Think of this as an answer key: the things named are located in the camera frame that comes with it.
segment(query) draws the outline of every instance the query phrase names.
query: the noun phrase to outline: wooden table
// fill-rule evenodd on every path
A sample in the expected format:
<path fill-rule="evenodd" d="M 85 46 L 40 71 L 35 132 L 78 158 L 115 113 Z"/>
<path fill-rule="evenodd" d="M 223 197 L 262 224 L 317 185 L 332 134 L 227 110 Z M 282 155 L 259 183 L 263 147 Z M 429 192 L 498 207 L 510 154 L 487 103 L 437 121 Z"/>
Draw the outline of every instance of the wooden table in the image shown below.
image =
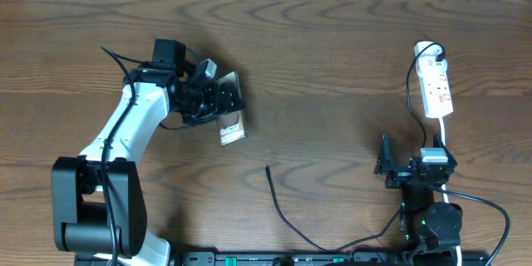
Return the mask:
<path fill-rule="evenodd" d="M 151 57 L 171 37 L 239 71 L 249 138 L 220 147 L 214 124 L 157 130 L 140 166 L 149 228 L 177 244 L 218 250 L 312 249 L 375 234 L 400 193 L 372 171 L 389 133 L 400 162 L 421 131 L 406 108 L 416 42 L 446 46 L 455 112 L 447 145 L 459 162 L 450 190 L 508 210 L 496 265 L 532 259 L 532 0 L 0 0 L 0 264 L 71 264 L 52 238 L 50 170 L 93 140 L 119 101 L 122 73 L 100 50 Z M 417 76 L 412 101 L 422 114 Z M 167 120 L 178 124 L 179 115 Z M 436 120 L 423 118 L 429 134 Z M 465 211 L 464 250 L 491 252 L 496 210 Z M 371 245 L 405 237 L 397 223 Z"/>

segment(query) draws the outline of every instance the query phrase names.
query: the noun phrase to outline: power outlet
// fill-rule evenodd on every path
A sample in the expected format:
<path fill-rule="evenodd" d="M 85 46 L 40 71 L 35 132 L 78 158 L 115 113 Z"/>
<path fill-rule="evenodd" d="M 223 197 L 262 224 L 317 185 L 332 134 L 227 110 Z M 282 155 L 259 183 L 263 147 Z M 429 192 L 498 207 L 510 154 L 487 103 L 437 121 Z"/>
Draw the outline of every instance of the power outlet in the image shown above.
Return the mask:
<path fill-rule="evenodd" d="M 432 42 L 419 42 L 414 47 L 417 56 L 419 51 Z M 440 118 L 453 112 L 451 89 L 447 80 L 447 61 L 436 61 L 436 56 L 442 51 L 439 46 L 431 46 L 418 58 L 416 64 L 417 75 L 421 86 L 421 97 L 425 116 Z"/>

